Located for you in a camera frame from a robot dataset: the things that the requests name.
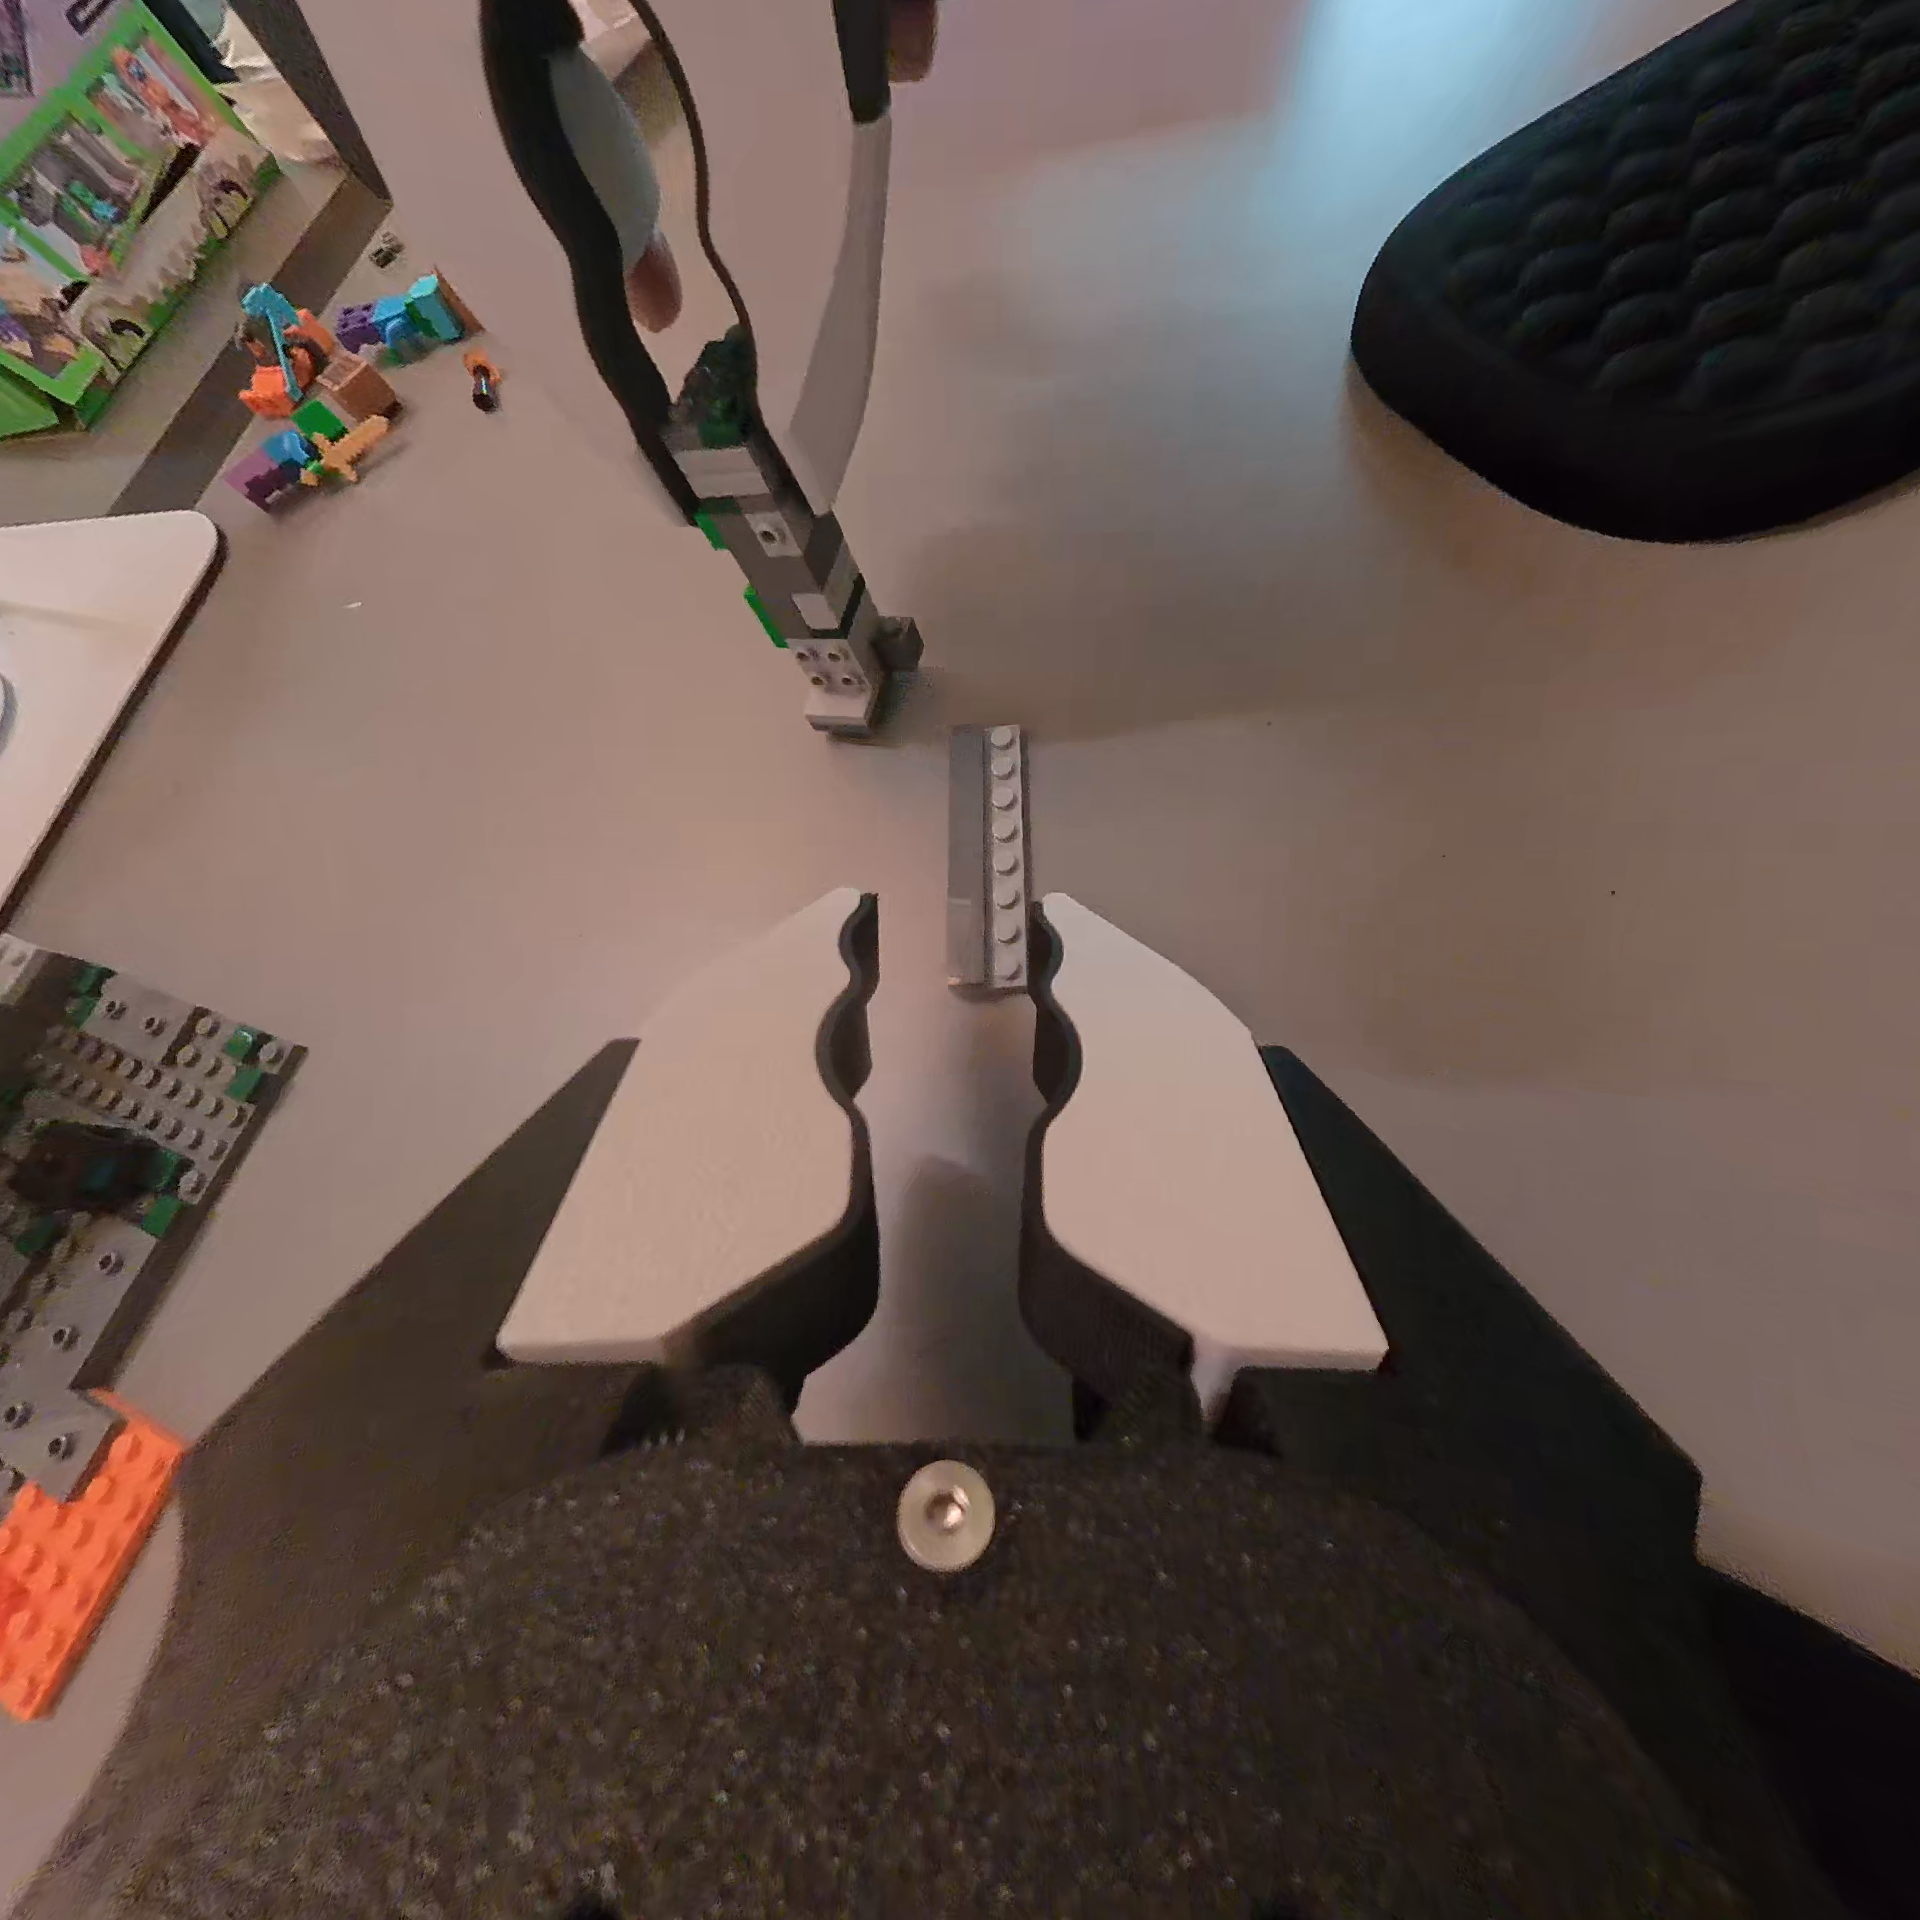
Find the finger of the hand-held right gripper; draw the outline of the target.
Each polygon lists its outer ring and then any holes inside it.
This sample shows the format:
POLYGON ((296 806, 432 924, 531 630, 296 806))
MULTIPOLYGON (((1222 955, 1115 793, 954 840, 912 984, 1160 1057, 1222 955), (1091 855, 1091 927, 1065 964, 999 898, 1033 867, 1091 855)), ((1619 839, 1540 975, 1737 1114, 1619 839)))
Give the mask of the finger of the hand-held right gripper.
POLYGON ((592 63, 569 0, 484 0, 483 70, 514 174, 569 258, 583 366, 621 416, 621 444, 683 525, 716 514, 716 499, 679 464, 691 416, 641 344, 633 268, 674 266, 674 238, 633 112, 592 63))
POLYGON ((790 403, 790 465, 802 484, 844 484, 881 350, 881 252, 891 177, 891 56, 889 0, 802 8, 790 184, 802 193, 804 358, 790 403))

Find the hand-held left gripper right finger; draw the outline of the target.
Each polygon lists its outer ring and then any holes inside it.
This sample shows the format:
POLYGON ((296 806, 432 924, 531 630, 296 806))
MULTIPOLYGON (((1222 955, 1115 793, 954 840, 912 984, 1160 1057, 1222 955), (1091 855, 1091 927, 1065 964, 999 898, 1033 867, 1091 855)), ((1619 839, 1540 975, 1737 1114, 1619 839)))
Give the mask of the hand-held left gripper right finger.
POLYGON ((1378 1373, 1250 1019, 1073 890, 1033 909, 1033 1085, 1025 1317, 1073 1376, 1378 1373))

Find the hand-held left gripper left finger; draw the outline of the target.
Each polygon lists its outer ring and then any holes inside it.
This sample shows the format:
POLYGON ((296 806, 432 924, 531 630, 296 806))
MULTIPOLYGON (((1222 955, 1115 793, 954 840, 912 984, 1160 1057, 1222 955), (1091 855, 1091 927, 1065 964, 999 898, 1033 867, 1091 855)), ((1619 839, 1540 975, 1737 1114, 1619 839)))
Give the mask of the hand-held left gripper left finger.
POLYGON ((569 1180, 500 1320, 508 1357, 819 1373, 881 1298, 881 898, 830 884, 691 975, 569 1180))

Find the grey white brick column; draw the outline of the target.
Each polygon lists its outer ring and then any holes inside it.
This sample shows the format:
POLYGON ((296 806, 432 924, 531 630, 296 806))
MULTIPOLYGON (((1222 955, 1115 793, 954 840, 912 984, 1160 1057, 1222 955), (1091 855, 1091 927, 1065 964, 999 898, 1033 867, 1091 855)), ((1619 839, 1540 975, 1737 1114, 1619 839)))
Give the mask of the grey white brick column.
POLYGON ((918 623, 872 603, 844 525, 804 504, 767 444, 683 451, 679 464, 705 493, 705 533, 741 558, 750 618, 802 672, 804 724, 872 737, 921 662, 918 623))

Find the long light grey plate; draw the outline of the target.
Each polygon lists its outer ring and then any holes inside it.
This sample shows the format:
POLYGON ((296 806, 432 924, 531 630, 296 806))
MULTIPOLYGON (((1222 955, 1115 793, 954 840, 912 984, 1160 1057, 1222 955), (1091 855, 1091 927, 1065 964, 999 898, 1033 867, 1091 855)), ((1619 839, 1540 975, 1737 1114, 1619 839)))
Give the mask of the long light grey plate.
POLYGON ((1029 731, 948 731, 948 984, 964 997, 1029 992, 1029 731))

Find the person's right hand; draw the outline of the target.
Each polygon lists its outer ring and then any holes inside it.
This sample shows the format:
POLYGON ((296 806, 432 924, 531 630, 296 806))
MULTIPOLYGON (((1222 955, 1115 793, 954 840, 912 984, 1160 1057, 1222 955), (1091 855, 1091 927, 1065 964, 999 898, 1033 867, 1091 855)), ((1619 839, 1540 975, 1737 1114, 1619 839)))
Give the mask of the person's right hand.
MULTIPOLYGON (((941 8, 935 0, 889 0, 889 82, 918 84, 935 63, 941 8)), ((683 268, 661 217, 661 174, 649 135, 633 135, 633 159, 618 159, 618 184, 597 193, 612 220, 621 225, 621 284, 641 334, 668 334, 683 317, 683 268)))

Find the pile of colourful brick figures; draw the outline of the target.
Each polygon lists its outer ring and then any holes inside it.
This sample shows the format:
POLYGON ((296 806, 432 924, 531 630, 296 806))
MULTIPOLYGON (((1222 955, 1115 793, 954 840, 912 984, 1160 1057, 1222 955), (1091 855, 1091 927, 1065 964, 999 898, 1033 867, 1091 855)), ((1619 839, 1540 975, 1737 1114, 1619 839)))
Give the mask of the pile of colourful brick figures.
POLYGON ((396 369, 462 350, 467 403, 500 415, 508 369, 483 344, 483 311, 446 268, 412 277, 403 296, 345 303, 331 317, 296 306, 278 284, 242 296, 235 344, 255 358, 242 405, 261 444, 225 474, 255 512, 296 493, 359 484, 363 464, 403 426, 396 369))

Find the green toy box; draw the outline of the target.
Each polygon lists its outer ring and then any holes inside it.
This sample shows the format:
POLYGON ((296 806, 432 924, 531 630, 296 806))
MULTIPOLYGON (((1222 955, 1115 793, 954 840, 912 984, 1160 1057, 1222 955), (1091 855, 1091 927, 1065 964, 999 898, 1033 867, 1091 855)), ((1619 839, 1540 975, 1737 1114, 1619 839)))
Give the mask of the green toy box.
POLYGON ((85 432, 278 184, 189 8, 0 8, 0 436, 85 432))

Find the grey green brick tower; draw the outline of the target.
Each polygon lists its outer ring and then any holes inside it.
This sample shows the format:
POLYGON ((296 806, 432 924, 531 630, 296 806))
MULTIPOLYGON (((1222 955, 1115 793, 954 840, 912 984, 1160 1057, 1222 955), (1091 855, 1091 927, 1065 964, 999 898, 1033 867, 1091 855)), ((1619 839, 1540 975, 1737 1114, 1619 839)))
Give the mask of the grey green brick tower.
POLYGON ((136 1331, 308 1048, 0 933, 0 1507, 80 1494, 136 1331))

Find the orange brick plate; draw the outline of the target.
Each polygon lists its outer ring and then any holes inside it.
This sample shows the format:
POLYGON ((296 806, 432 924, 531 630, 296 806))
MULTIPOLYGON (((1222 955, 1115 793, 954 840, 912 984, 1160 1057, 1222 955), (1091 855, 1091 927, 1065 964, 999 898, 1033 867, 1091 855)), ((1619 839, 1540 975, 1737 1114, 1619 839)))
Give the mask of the orange brick plate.
POLYGON ((0 1709, 11 1725, 55 1709, 177 1486, 188 1448, 115 1391, 97 1404, 122 1430, 85 1488, 55 1500, 23 1486, 0 1518, 0 1709))

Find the white lamp base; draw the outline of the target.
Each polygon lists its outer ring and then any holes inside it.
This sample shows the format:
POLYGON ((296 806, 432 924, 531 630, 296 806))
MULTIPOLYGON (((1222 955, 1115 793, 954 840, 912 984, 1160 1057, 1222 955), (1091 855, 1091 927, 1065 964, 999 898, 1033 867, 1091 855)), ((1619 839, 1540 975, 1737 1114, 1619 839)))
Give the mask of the white lamp base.
POLYGON ((205 512, 0 528, 0 905, 225 572, 205 512))

